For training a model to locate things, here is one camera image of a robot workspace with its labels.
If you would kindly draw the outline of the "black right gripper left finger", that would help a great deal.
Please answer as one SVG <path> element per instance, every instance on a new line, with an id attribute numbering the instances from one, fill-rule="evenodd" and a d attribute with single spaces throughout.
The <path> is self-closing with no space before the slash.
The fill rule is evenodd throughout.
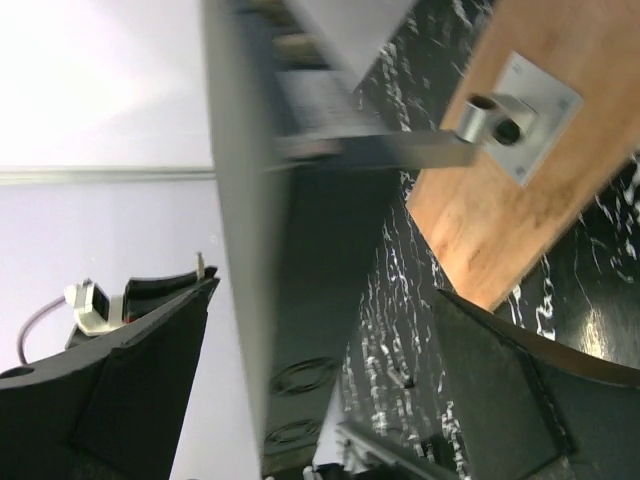
<path id="1" fill-rule="evenodd" d="M 2 372 L 2 478 L 169 478 L 218 284 Z"/>

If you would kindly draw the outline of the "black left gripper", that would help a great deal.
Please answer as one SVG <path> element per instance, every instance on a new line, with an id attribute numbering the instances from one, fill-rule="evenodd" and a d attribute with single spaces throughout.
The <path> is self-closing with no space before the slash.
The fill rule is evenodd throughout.
<path id="1" fill-rule="evenodd" d="M 165 303 L 180 296 L 204 280 L 217 280 L 218 268 L 206 266 L 206 276 L 198 280 L 196 270 L 177 276 L 162 278 L 131 278 L 122 294 L 125 325 L 135 322 Z M 67 349 L 89 341 L 94 337 L 83 334 L 77 325 L 67 341 Z"/>

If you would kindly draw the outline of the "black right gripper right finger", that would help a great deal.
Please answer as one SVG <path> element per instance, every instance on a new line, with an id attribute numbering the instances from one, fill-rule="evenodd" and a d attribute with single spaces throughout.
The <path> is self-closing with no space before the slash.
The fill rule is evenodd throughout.
<path id="1" fill-rule="evenodd" d="M 473 478 L 638 478 L 638 370 L 444 290 L 435 331 Z"/>

